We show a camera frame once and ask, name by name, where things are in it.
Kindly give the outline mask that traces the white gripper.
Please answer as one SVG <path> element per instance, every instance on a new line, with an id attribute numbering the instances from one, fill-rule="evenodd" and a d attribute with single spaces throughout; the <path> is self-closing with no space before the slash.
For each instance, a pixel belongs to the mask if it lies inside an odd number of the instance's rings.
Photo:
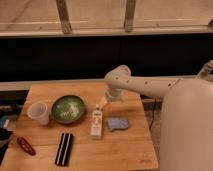
<path id="1" fill-rule="evenodd" d="M 96 104 L 97 109 L 103 109 L 109 102 L 121 101 L 122 90 L 117 88 L 108 88 L 106 91 L 106 97 L 102 97 Z"/>

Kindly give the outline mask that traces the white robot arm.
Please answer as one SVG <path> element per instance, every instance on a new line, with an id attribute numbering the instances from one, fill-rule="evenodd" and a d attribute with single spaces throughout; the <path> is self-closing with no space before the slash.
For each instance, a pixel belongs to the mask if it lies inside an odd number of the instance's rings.
<path id="1" fill-rule="evenodd" d="M 160 171 L 213 171 L 213 61 L 193 78 L 137 77 L 120 65 L 105 77 L 106 105 L 124 90 L 162 100 Z"/>

